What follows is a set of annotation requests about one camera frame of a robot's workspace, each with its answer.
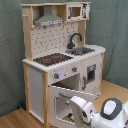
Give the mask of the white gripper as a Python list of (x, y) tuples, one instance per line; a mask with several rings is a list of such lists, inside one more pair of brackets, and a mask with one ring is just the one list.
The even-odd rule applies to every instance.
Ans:
[(77, 126), (81, 126), (83, 122), (89, 124), (92, 120), (92, 115), (96, 113), (94, 104), (78, 96), (73, 96), (70, 99), (70, 103), (75, 124)]

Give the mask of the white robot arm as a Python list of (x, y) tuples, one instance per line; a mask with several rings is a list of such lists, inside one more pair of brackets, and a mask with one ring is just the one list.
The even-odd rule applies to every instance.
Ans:
[(116, 98), (109, 98), (97, 112), (92, 102), (77, 96), (70, 99), (74, 122), (77, 128), (126, 128), (128, 126), (128, 101), (123, 104)]

